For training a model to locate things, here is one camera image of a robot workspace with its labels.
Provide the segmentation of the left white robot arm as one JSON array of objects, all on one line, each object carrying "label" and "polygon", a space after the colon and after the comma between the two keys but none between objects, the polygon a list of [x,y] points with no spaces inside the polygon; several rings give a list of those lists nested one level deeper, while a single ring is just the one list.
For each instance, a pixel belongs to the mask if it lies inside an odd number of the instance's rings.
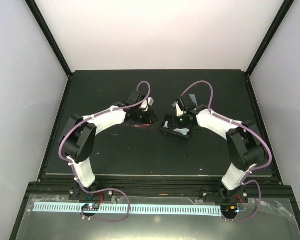
[{"label": "left white robot arm", "polygon": [[126,122],[135,122],[147,127],[156,122],[151,107],[154,99],[135,90],[131,95],[116,102],[101,112],[71,116],[59,140],[59,157],[68,162],[74,173],[74,180],[81,185],[79,193],[87,200],[93,199],[98,188],[93,183],[96,176],[91,166],[91,155],[95,138],[101,132]]}]

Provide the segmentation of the light blue cloth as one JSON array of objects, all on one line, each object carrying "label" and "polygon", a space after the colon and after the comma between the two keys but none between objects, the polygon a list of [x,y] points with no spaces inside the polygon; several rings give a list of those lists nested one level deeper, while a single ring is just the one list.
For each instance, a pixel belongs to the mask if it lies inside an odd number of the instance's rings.
[{"label": "light blue cloth", "polygon": [[165,121],[163,128],[170,130],[171,132],[181,134],[183,136],[187,136],[188,133],[190,132],[190,130],[188,128],[172,128],[172,127],[170,127],[169,122],[167,120]]}]

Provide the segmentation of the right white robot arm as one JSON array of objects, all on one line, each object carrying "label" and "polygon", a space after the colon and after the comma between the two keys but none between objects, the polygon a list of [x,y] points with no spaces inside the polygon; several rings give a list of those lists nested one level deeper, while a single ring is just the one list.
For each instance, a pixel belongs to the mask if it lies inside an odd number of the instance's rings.
[{"label": "right white robot arm", "polygon": [[271,150],[252,121],[233,120],[198,105],[194,94],[180,97],[172,107],[175,113],[165,120],[164,129],[183,137],[194,128],[207,129],[226,140],[230,165],[217,189],[220,200],[230,201],[261,161],[272,161]]}]

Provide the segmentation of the green lined glasses case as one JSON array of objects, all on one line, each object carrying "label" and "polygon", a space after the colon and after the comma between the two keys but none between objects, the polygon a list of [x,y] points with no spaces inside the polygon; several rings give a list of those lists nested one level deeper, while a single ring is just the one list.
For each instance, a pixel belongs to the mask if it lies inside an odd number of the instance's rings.
[{"label": "green lined glasses case", "polygon": [[198,102],[197,102],[197,98],[195,94],[189,94],[190,99],[192,100],[192,102],[195,104],[195,106],[198,106]]}]

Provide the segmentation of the black glasses case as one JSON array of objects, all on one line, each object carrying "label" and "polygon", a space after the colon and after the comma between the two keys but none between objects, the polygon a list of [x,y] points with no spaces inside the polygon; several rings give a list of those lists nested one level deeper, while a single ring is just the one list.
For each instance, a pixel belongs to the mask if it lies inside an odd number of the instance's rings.
[{"label": "black glasses case", "polygon": [[183,117],[166,114],[159,129],[166,135],[173,135],[184,139],[190,139],[190,125]]}]

